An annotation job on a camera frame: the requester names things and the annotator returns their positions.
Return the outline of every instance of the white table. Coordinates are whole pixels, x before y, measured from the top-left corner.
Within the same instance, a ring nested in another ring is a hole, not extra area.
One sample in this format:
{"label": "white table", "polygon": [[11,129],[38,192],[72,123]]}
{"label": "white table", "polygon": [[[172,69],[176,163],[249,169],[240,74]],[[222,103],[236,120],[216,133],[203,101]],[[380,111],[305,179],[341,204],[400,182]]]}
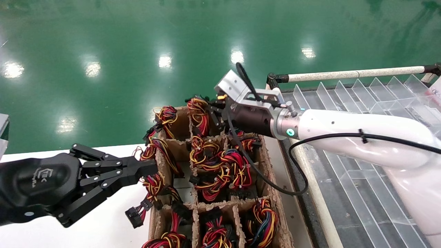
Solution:
{"label": "white table", "polygon": [[[283,155],[275,139],[265,138],[271,163],[274,166],[276,182],[293,190],[285,166]],[[140,145],[97,147],[95,149],[117,156],[131,156]],[[49,158],[68,150],[33,152],[3,155],[0,162],[25,158]],[[139,205],[146,190],[141,185],[120,189],[89,214],[69,228],[64,228],[54,217],[46,216],[24,224],[11,224],[0,227],[0,247],[5,248],[141,248],[147,241],[149,217],[144,225],[133,229],[124,212]],[[282,195],[285,215],[296,248],[312,247],[301,215],[297,199]]]}
{"label": "white table", "polygon": [[[131,156],[138,145],[98,147],[97,150],[117,156]],[[48,158],[68,150],[3,155],[1,162],[25,158]],[[24,224],[0,227],[0,247],[5,248],[141,248],[147,241],[149,218],[133,229],[124,212],[139,205],[145,197],[142,185],[120,189],[89,214],[69,228],[54,217],[37,218]]]}

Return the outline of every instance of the green floor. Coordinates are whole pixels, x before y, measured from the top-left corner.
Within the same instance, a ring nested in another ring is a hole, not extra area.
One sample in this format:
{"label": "green floor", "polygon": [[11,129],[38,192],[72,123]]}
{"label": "green floor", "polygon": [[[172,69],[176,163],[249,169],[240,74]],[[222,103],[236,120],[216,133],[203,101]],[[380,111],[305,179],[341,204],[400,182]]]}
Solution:
{"label": "green floor", "polygon": [[7,153],[141,143],[243,60],[275,73],[441,61],[441,4],[418,0],[0,0]]}

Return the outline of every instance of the black cable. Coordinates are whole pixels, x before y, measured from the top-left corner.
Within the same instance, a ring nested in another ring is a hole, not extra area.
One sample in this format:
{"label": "black cable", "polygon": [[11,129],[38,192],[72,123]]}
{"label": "black cable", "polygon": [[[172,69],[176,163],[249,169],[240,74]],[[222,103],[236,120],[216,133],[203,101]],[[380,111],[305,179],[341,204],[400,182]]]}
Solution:
{"label": "black cable", "polygon": [[394,142],[394,143],[399,143],[399,144],[403,144],[403,145],[407,145],[410,147],[415,147],[415,148],[419,148],[419,149],[423,149],[426,151],[431,151],[437,154],[441,154],[441,149],[436,148],[436,147],[431,147],[428,145],[424,145],[424,144],[420,144],[420,143],[416,143],[410,140],[405,140],[405,139],[399,139],[399,138],[394,138],[394,137],[389,137],[389,136],[383,136],[383,135],[376,135],[376,134],[365,134],[365,133],[332,133],[332,134],[325,134],[325,135],[319,135],[319,136],[315,136],[315,137],[311,137],[311,138],[307,138],[304,140],[300,140],[297,143],[293,144],[291,147],[289,147],[289,150],[294,149],[294,147],[311,142],[311,141],[316,141],[319,139],[329,139],[329,138],[341,138],[341,137],[364,137],[367,139],[378,139],[378,140],[384,140],[384,141],[390,141],[390,142]]}
{"label": "black cable", "polygon": [[[228,108],[226,109],[226,113],[227,113],[227,119],[228,119],[228,124],[230,125],[230,127],[233,127],[233,123],[231,121],[231,116],[230,116],[230,110]],[[294,156],[292,155],[292,147],[291,146],[289,148],[289,157],[291,158],[292,162],[294,163],[294,165],[297,167],[297,169],[300,172],[300,175],[302,175],[303,180],[305,180],[305,188],[301,191],[288,191],[285,189],[280,188],[279,186],[275,185],[273,182],[271,182],[259,169],[257,169],[257,167],[254,165],[253,160],[250,158],[250,156],[248,155],[248,153],[245,151],[242,142],[240,142],[239,137],[237,136],[236,132],[232,132],[233,134],[233,139],[234,141],[237,143],[237,145],[239,146],[240,151],[243,153],[243,155],[245,156],[245,158],[247,159],[248,163],[250,164],[250,166],[257,172],[257,175],[259,177],[261,177],[266,183],[268,183],[271,187],[275,188],[276,190],[287,194],[287,195],[301,195],[303,193],[305,193],[308,190],[309,184],[308,184],[308,179],[306,178],[305,173],[302,171],[302,168],[300,168],[300,165],[297,163],[297,161],[294,159]]]}
{"label": "black cable", "polygon": [[256,101],[263,101],[263,99],[257,94],[256,89],[254,88],[253,84],[251,83],[251,80],[248,77],[248,74],[245,71],[245,69],[243,68],[241,63],[239,63],[239,62],[236,63],[236,70],[237,70],[237,73],[239,73],[239,77],[242,78],[242,80],[245,82],[245,84],[251,90],[251,93],[253,93],[254,98],[256,98]]}

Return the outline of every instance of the robotic hand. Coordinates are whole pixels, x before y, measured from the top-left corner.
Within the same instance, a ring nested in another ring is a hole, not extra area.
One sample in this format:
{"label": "robotic hand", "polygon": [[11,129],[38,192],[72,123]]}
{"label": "robotic hand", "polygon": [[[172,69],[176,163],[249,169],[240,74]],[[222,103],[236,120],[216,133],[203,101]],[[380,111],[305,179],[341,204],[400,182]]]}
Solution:
{"label": "robotic hand", "polygon": [[308,143],[383,166],[431,245],[441,247],[441,141],[426,126],[397,116],[296,112],[280,91],[254,89],[242,66],[236,66],[240,77],[229,71],[215,87],[225,101],[225,120],[245,132],[300,139],[294,146]]}
{"label": "robotic hand", "polygon": [[1,163],[0,225],[51,215],[69,227],[122,187],[157,172],[155,160],[117,158],[80,144],[69,154]]}

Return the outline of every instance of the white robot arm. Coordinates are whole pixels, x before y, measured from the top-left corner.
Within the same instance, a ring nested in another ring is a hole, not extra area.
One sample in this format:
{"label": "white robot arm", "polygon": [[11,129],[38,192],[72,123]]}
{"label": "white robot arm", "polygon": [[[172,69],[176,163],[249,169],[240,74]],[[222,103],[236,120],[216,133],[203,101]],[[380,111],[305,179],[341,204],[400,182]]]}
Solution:
{"label": "white robot arm", "polygon": [[[362,132],[441,148],[423,124],[402,117],[353,114],[309,109],[296,112],[284,102],[279,91],[254,89],[235,72],[229,71],[216,85],[233,124],[246,132],[276,139],[306,140],[330,134]],[[427,240],[441,248],[441,157],[440,154],[409,145],[361,137],[336,137],[308,144],[336,154],[359,158],[384,167]]]}

